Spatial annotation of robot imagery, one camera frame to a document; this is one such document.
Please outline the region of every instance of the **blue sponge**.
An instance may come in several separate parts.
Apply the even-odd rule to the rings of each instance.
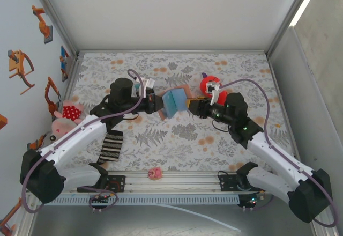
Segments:
[[[168,119],[171,119],[177,112],[173,94],[171,91],[168,91],[162,96],[163,105],[165,107]]]
[[[172,118],[177,111],[186,111],[186,100],[187,96],[182,88],[176,88],[173,90],[169,90],[162,96],[164,110],[162,110],[163,113],[167,114],[166,117],[168,119]]]
[[[184,89],[176,88],[174,90],[171,90],[171,93],[173,95],[177,110],[179,112],[187,111],[187,106],[186,106],[187,96]]]

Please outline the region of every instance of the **red toy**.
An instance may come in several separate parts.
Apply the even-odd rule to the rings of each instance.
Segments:
[[[74,104],[71,100],[63,101],[63,113],[54,111],[54,115],[57,118],[67,118],[76,124],[79,124],[82,119],[80,119],[81,113],[84,110],[82,104]]]
[[[159,167],[156,168],[152,168],[148,171],[148,178],[150,180],[159,180],[160,178],[162,178],[162,170]]]
[[[211,94],[206,93],[206,91],[207,91],[206,83],[208,83],[208,82],[219,82],[220,83],[220,79],[218,79],[215,76],[207,76],[205,73],[203,73],[203,80],[202,80],[202,82],[200,82],[200,90],[202,91],[204,96],[206,96],[208,98],[212,98]],[[226,91],[220,92],[217,103],[223,106],[225,103],[227,95],[228,95],[228,93]]]

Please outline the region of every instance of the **white wall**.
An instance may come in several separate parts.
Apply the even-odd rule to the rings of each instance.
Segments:
[[[8,124],[0,129],[0,219],[18,202],[21,184],[19,175],[26,144],[34,142],[51,128],[51,115],[44,99],[44,88],[50,76],[62,97],[67,81],[62,83],[60,70],[61,38],[54,30],[53,41],[44,44],[38,19],[32,5],[41,7],[38,0],[0,0],[0,114]],[[48,25],[49,18],[42,15]],[[9,79],[8,50],[22,50],[33,62],[35,71],[27,76],[35,86],[26,88],[18,76]],[[50,99],[57,101],[51,90]]]
[[[343,142],[342,0],[311,0],[295,30]]]
[[[51,0],[78,49],[265,49],[293,0]]]
[[[333,199],[342,214],[343,146],[293,27],[282,37],[270,62],[301,161],[329,174]],[[338,229],[343,234],[342,223]]]

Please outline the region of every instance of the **white ceiling panel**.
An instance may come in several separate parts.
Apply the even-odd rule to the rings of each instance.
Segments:
[[[293,0],[51,0],[78,49],[267,49]]]

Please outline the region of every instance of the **gray floor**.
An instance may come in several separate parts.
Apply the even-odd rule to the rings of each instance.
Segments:
[[[240,229],[241,233],[210,220],[161,206],[117,206],[100,214],[92,213],[86,206],[46,206],[37,214],[31,235],[312,235],[310,225],[298,220],[280,200],[274,200],[265,209],[244,213],[236,205],[180,207],[227,223]]]

